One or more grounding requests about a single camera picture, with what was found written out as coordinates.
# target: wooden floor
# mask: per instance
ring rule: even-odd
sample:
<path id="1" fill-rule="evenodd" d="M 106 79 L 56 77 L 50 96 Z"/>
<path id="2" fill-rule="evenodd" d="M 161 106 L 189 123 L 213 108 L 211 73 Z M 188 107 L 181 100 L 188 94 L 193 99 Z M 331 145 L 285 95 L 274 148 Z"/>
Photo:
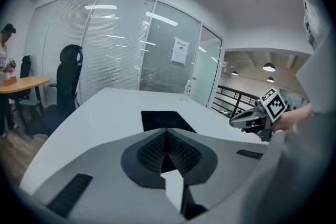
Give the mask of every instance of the wooden floor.
<path id="1" fill-rule="evenodd" d="M 25 113 L 25 118 L 29 120 L 30 117 Z M 7 173 L 8 180 L 14 186 L 19 186 L 29 164 L 47 141 L 48 136 L 26 135 L 16 113 L 14 113 L 14 122 L 19 125 L 19 128 L 7 131 L 5 138 L 0 137 L 0 162 Z"/>

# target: black cap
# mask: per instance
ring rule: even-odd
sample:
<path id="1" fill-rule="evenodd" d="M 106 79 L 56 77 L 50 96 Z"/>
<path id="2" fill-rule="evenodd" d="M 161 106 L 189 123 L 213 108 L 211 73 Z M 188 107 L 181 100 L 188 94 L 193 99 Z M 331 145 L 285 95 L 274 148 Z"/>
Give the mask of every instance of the black cap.
<path id="1" fill-rule="evenodd" d="M 15 34 L 16 29 L 14 28 L 14 26 L 12 24 L 6 24 L 4 29 L 2 29 L 2 31 L 1 31 L 1 34 L 3 34 L 4 32 L 11 32 L 11 33 Z"/>

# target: black pants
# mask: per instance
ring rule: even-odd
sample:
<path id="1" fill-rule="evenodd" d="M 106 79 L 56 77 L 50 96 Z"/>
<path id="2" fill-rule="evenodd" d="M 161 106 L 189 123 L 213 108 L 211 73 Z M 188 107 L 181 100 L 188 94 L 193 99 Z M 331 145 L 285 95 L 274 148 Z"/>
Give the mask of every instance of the black pants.
<path id="1" fill-rule="evenodd" d="M 10 130 L 14 128 L 12 114 L 10 112 L 9 99 L 6 94 L 0 94 L 0 135 L 5 131 L 5 117 Z"/>

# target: black mat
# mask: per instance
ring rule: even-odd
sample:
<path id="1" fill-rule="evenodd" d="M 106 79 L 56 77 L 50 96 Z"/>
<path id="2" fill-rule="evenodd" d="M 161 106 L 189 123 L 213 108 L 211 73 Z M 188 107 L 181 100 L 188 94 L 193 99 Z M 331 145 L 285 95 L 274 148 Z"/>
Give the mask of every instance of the black mat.
<path id="1" fill-rule="evenodd" d="M 196 133 L 176 111 L 141 111 L 144 132 L 160 128 L 178 128 Z"/>

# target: black fisheye border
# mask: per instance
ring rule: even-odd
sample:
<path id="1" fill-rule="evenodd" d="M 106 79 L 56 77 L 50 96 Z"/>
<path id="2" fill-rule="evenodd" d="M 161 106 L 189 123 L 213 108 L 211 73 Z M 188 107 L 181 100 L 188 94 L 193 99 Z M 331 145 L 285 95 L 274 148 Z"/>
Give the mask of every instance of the black fisheye border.
<path id="1" fill-rule="evenodd" d="M 327 9 L 335 22 L 335 4 L 334 0 L 323 0 Z M 2 8 L 6 0 L 0 0 L 0 7 Z M 333 193 L 335 192 L 335 155 L 330 165 L 330 168 L 325 175 L 325 178 L 318 190 L 310 197 L 304 207 L 297 212 L 297 214 L 286 223 L 299 223 L 300 221 L 309 221 L 312 219 L 319 219 L 320 221 L 328 221 L 334 217 L 334 203 Z M 3 167 L 0 165 L 0 221 L 6 222 L 19 222 L 24 220 L 25 222 L 32 223 L 45 223 L 42 221 L 41 215 L 34 214 L 18 196 L 14 193 L 11 185 L 9 184 L 7 177 L 4 174 Z"/>

